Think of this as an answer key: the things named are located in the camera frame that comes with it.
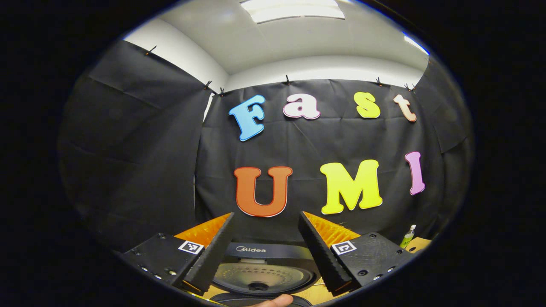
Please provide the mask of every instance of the orange letter u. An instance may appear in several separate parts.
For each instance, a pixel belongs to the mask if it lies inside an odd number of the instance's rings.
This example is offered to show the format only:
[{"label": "orange letter u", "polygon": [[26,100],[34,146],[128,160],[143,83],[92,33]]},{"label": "orange letter u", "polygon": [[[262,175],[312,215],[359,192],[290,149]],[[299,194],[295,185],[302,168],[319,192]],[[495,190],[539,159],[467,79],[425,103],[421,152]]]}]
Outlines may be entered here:
[{"label": "orange letter u", "polygon": [[272,217],[286,207],[288,177],[292,175],[292,168],[278,166],[268,170],[273,177],[273,200],[268,205],[256,202],[256,178],[262,171],[255,167],[240,167],[233,174],[237,177],[237,206],[248,215]]}]

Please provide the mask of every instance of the white wall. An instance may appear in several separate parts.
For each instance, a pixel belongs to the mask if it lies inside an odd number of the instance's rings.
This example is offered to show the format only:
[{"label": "white wall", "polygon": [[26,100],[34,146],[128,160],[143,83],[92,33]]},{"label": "white wall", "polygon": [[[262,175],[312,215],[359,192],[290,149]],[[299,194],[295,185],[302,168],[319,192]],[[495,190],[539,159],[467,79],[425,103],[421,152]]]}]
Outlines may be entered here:
[{"label": "white wall", "polygon": [[375,82],[404,87],[417,84],[421,70],[370,57],[359,56],[312,56],[293,58],[254,67],[229,76],[225,91],[252,85],[289,80],[345,79]]},{"label": "white wall", "polygon": [[140,26],[124,40],[146,50],[157,46],[154,54],[182,68],[204,84],[212,80],[209,87],[218,93],[220,87],[226,85],[228,74],[225,70],[189,37],[161,19],[153,19]]}]

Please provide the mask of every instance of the pink letter i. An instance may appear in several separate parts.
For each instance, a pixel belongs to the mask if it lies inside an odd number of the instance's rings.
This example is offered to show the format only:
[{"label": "pink letter i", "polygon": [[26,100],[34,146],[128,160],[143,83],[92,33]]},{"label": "pink letter i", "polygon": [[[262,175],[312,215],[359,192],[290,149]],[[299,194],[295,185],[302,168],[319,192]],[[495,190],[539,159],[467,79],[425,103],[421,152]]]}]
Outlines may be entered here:
[{"label": "pink letter i", "polygon": [[411,195],[415,195],[425,189],[425,184],[423,183],[423,175],[421,173],[421,163],[419,162],[421,154],[418,151],[412,151],[406,154],[404,158],[410,164],[409,169],[411,171],[412,186],[409,190],[409,193]]}]

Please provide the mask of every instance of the midea logo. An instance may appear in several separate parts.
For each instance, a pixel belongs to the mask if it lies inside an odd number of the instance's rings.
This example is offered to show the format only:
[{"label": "midea logo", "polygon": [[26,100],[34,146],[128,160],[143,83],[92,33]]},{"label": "midea logo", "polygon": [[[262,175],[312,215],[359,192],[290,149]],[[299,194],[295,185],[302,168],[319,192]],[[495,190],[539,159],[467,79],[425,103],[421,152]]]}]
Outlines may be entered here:
[{"label": "midea logo", "polygon": [[238,252],[265,252],[265,250],[249,249],[248,247],[244,247],[244,246],[237,246],[235,250]]}]

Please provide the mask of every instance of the ceiling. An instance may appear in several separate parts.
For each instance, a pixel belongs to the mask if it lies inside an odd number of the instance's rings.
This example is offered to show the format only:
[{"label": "ceiling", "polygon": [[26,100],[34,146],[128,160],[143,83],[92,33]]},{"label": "ceiling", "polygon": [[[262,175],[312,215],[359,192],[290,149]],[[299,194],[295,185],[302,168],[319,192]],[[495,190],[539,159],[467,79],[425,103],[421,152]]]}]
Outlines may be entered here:
[{"label": "ceiling", "polygon": [[381,58],[424,71],[428,56],[404,41],[394,23],[354,0],[337,0],[345,20],[298,17],[256,24],[242,0],[182,1],[159,18],[191,38],[235,74],[306,56]]}]

